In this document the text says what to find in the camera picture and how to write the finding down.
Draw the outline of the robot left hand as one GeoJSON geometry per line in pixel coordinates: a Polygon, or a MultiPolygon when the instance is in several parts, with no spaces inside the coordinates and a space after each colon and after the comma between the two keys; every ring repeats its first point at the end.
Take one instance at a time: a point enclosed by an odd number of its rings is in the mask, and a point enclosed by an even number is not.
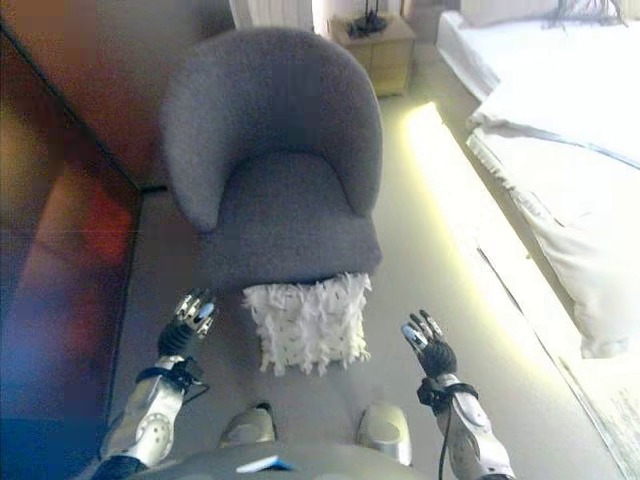
{"type": "Polygon", "coordinates": [[[216,299],[209,289],[194,288],[184,294],[163,328],[157,351],[162,356],[188,357],[204,340],[216,317],[216,299]]]}

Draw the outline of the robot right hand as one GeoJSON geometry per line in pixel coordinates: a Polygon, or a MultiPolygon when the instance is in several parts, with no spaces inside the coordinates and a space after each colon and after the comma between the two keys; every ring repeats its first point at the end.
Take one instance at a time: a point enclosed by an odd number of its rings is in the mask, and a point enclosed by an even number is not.
{"type": "Polygon", "coordinates": [[[457,357],[435,319],[425,310],[410,313],[401,332],[425,375],[436,379],[457,373],[457,357]]]}

